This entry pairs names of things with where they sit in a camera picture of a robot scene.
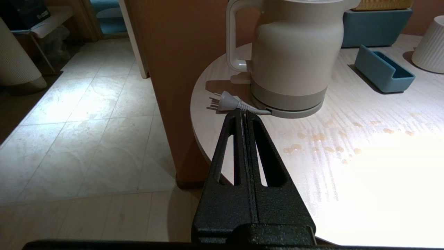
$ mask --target kettle handle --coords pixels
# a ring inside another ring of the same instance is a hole
[[[226,8],[226,62],[235,71],[247,72],[245,60],[236,58],[236,12],[247,7],[262,8],[263,0],[230,0]]]

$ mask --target kettle base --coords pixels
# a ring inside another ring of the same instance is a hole
[[[250,95],[251,95],[252,102],[254,103],[254,105],[257,106],[257,108],[269,110],[271,112],[272,116],[276,116],[276,117],[280,117],[280,118],[295,119],[295,118],[304,118],[307,116],[311,116],[312,114],[315,114],[317,111],[319,111],[322,107],[322,104],[324,103],[324,99],[322,99],[322,101],[319,104],[317,104],[316,106],[314,106],[310,109],[291,111],[291,110],[276,109],[276,108],[267,106],[266,104],[262,103],[257,98],[255,98],[253,94],[250,94]]]

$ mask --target ribbed white vase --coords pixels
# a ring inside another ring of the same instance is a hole
[[[435,17],[412,56],[418,67],[444,73],[444,16]]]

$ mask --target white cylindrical container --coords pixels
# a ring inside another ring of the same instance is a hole
[[[416,66],[444,73],[444,16],[435,17],[412,56]]]
[[[46,88],[42,74],[1,18],[0,37],[0,85],[18,95]]]

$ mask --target water spill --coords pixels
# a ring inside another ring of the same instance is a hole
[[[330,153],[334,152],[334,149],[330,148],[330,147],[326,147],[325,150],[329,151]]]
[[[359,124],[357,122],[354,122],[353,125],[355,125],[355,127],[358,127],[358,128],[362,128],[363,127],[361,124]]]
[[[299,145],[299,144],[293,144],[293,145],[291,145],[291,147],[289,147],[289,148],[284,148],[284,153],[286,153],[286,154],[291,154],[291,153],[293,153],[294,151],[301,151],[302,150],[302,146],[301,145]]]
[[[344,138],[347,138],[347,134],[345,132],[339,131],[339,135]]]
[[[313,136],[313,141],[325,141],[327,138],[323,133],[315,134]]]
[[[391,129],[387,129],[387,128],[384,129],[384,133],[387,133],[387,134],[393,134],[394,132],[395,131],[393,131]]]
[[[305,139],[307,136],[302,133],[297,133],[297,137],[299,137],[300,139]]]

